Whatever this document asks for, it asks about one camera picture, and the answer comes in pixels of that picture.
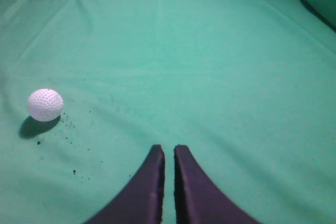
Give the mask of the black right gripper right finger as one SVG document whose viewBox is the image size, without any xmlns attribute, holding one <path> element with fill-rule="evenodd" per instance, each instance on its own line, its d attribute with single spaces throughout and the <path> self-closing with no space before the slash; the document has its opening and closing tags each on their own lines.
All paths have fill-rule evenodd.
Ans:
<svg viewBox="0 0 336 224">
<path fill-rule="evenodd" d="M 174 148 L 177 223 L 259 223 L 212 182 L 186 145 Z"/>
</svg>

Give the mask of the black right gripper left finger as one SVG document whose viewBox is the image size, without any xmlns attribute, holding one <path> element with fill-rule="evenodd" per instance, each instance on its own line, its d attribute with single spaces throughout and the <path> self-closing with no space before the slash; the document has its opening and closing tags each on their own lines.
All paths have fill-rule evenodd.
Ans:
<svg viewBox="0 0 336 224">
<path fill-rule="evenodd" d="M 125 187 L 86 223 L 161 223 L 164 181 L 165 155 L 156 144 Z"/>
</svg>

